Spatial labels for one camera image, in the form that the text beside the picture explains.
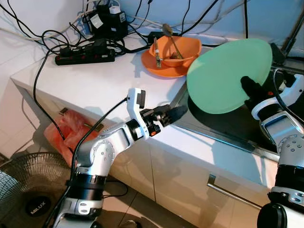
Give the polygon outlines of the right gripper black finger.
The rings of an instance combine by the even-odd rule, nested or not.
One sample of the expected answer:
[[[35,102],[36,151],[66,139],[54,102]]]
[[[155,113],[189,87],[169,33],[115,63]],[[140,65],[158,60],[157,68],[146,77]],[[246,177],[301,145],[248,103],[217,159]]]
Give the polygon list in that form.
[[[259,104],[263,101],[263,88],[261,85],[247,76],[243,76],[240,82],[243,91],[245,91],[248,96],[245,100],[246,104]]]

